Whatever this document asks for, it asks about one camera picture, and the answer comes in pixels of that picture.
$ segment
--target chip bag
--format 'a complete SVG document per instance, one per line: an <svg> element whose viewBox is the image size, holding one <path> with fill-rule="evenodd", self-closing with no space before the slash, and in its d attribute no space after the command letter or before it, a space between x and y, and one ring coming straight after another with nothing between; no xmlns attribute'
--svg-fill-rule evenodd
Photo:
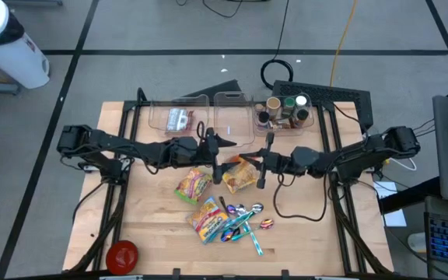
<svg viewBox="0 0 448 280"><path fill-rule="evenodd" d="M174 193L193 205L198 203L205 188L212 182L212 176L199 170L191 168L190 173L179 183Z"/></svg>
<svg viewBox="0 0 448 280"><path fill-rule="evenodd" d="M245 159L240 158L240 156L234 156L228 159L227 162L240 163L222 175L222 179L226 182L226 186L231 194L257 183L258 172L255 166L251 165Z"/></svg>
<svg viewBox="0 0 448 280"><path fill-rule="evenodd" d="M213 197L208 198L200 210L189 215L187 221L200 236L203 244L211 242L229 220L229 216L218 207Z"/></svg>

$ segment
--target red lid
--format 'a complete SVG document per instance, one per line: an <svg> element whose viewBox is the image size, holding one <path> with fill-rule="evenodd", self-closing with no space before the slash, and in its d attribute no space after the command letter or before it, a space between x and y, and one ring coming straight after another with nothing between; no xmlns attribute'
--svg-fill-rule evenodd
<svg viewBox="0 0 448 280"><path fill-rule="evenodd" d="M107 253L107 268L115 275L126 275L138 262L138 248L127 240L115 243Z"/></svg>

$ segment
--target clear plastic container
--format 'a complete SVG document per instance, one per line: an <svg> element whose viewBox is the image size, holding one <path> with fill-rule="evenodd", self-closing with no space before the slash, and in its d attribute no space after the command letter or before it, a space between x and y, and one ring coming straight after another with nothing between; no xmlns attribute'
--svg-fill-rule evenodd
<svg viewBox="0 0 448 280"><path fill-rule="evenodd" d="M294 118L294 117L284 117L282 116L282 111L285 108L285 100L287 98L293 98L294 100L296 100L296 97L298 96L304 96L306 98L306 104L304 107L302 107L302 109L307 110L308 115L307 118L305 119L305 121L300 124L300 125L294 125L293 121L288 121L289 118ZM281 102L281 106L279 108L279 111L277 113L277 117L275 118L275 121L269 122L267 127L263 127L259 125L259 120L258 120L258 114L261 111L266 111L266 102L268 98L264 98L262 96L253 96L252 98L252 102L251 102L251 108L252 108L252 116L253 116L253 122L252 122L252 126L253 126L253 131L254 134L256 136L265 136L267 135L268 132L274 132L275 136L298 136L301 135L304 131L304 128L308 128L309 126L314 124L314 117L313 117L313 108L312 108L312 102L310 101L310 97L306 94L306 93L300 93L298 95L295 96L273 96L279 99L279 101ZM258 108L259 106L257 106L257 104L262 105L262 108L260 110L260 108ZM287 122L290 126L290 128L281 128L280 124L277 121L284 121Z"/></svg>
<svg viewBox="0 0 448 280"><path fill-rule="evenodd" d="M152 101L148 124L165 135L196 135L200 121L208 127L210 102L208 96L180 97L174 100Z"/></svg>
<svg viewBox="0 0 448 280"><path fill-rule="evenodd" d="M214 96L214 130L236 146L250 144L255 135L252 128L252 108L241 92L217 93Z"/></svg>

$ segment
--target gray floor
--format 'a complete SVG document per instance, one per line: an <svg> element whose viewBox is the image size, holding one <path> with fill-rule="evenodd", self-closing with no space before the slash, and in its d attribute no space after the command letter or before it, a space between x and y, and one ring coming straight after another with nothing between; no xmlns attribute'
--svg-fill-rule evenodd
<svg viewBox="0 0 448 280"><path fill-rule="evenodd" d="M92 0L68 0L63 7L11 5L28 34L42 49L73 50ZM223 12L236 3L211 0ZM435 0L448 31L448 1ZM175 0L100 0L85 49L185 50L274 49L284 1L243 3L233 19L208 11L200 1L184 7ZM282 48L335 49L350 12L343 0L291 0ZM345 41L351 50L446 50L425 1L361 0ZM0 95L0 256L12 227L30 172L36 161L72 56L49 56L51 81L19 96ZM141 86L149 99L164 100L237 79L250 95L270 93L260 80L260 67L271 55L81 56L54 133L30 211L7 277L57 273L61 270L79 199L83 175L59 164L55 152L64 124L94 127L101 103L134 99ZM295 80L327 85L329 55L286 55ZM287 79L283 68L266 71L268 80ZM335 86L369 90L374 131L393 125L415 127L432 118L431 97L448 94L448 55L341 56ZM390 164L384 173L414 185L438 174L434 134L420 138L417 172ZM393 229L402 240L423 230L422 205L404 210L405 229ZM393 237L390 251L396 271L425 276L425 265Z"/></svg>

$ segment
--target wooden table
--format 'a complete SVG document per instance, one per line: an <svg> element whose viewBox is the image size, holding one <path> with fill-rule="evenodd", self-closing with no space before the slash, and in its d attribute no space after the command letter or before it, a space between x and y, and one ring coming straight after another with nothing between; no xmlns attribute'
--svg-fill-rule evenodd
<svg viewBox="0 0 448 280"><path fill-rule="evenodd" d="M98 129L116 135L120 125L122 102L107 102L101 110ZM337 103L346 114L357 117L353 103ZM209 125L213 125L213 108ZM132 114L126 131L130 131ZM329 124L329 115L325 113ZM149 127L149 108L141 109L138 142L161 142L166 137ZM359 125L337 112L342 145L361 141ZM328 125L331 148L334 147L331 126ZM289 155L297 145L323 150L319 123L306 128L302 136L276 137L272 150ZM264 138L256 137L251 145L220 149L219 162L239 152L252 152L264 146ZM149 174L141 161L136 161L131 170L128 196L124 210L121 240L130 240L139 250L139 261L133 271L144 275L170 275L173 268L180 268L183 275L280 275L288 269L290 275L343 275L341 253L333 212L328 200L327 213L321 222L303 219L282 219L272 207L272 195L278 183L276 176L268 174L263 190L246 188L230 194L225 184L213 185L205 191L202 200L209 196L216 199L222 195L228 204L244 204L250 207L255 202L264 204L264 211L251 221L252 227L266 218L272 218L275 226L270 230L258 230L257 239L264 251L259 257L250 237L235 243L215 241L203 245L186 217L197 210L197 206L179 199L173 190L187 174L188 169L160 170L158 175ZM363 174L360 180L372 184L370 175ZM100 182L97 173L86 174L82 196ZM107 188L104 187L79 209L72 228L70 243L65 256L64 269L76 264L87 251L98 233ZM324 203L322 180L309 176L298 177L291 187L283 187L278 195L278 207L283 215L302 214L318 217ZM393 270L387 238L374 190L358 184L352 186L355 212L360 234L381 263ZM107 238L106 248L110 247ZM347 234L352 270L356 271L353 242Z"/></svg>

